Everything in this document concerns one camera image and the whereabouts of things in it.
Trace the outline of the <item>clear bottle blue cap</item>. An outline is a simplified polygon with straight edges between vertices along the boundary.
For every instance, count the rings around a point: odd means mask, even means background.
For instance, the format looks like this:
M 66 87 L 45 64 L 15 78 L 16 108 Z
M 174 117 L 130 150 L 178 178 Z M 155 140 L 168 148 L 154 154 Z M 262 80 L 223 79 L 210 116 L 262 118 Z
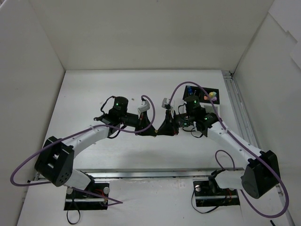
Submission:
M 192 91 L 191 86 L 187 86 L 187 94 L 188 94 L 188 96 L 192 96 L 193 95 L 193 91 Z

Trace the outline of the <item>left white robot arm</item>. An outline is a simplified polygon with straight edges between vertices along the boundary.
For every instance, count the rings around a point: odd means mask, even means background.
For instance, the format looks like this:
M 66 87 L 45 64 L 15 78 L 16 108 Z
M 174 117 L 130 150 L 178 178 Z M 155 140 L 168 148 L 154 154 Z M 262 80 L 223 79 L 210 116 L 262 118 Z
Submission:
M 126 132 L 132 127 L 133 134 L 140 135 L 153 129 L 153 120 L 147 117 L 147 111 L 154 104 L 146 95 L 141 97 L 138 114 L 127 111 L 128 99 L 115 97 L 112 108 L 94 118 L 94 123 L 82 132 L 58 139 L 49 137 L 44 143 L 34 168 L 56 187 L 76 188 L 82 197 L 90 197 L 94 192 L 94 179 L 73 167 L 74 159 L 96 142 L 109 138 L 116 131 Z

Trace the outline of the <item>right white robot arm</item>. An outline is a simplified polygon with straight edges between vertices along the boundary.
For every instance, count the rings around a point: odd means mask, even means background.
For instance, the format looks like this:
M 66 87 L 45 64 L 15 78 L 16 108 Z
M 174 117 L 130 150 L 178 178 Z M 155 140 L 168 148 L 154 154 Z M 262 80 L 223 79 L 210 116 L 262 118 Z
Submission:
M 230 130 L 220 124 L 217 115 L 207 113 L 200 105 L 197 96 L 186 97 L 184 105 L 186 113 L 176 114 L 170 106 L 163 104 L 167 108 L 166 116 L 157 135 L 174 136 L 180 128 L 194 126 L 242 165 L 242 170 L 223 169 L 212 173 L 208 182 L 210 192 L 219 194 L 226 188 L 242 189 L 249 196 L 259 199 L 278 184 L 279 165 L 272 151 L 264 152 L 238 135 L 230 135 Z

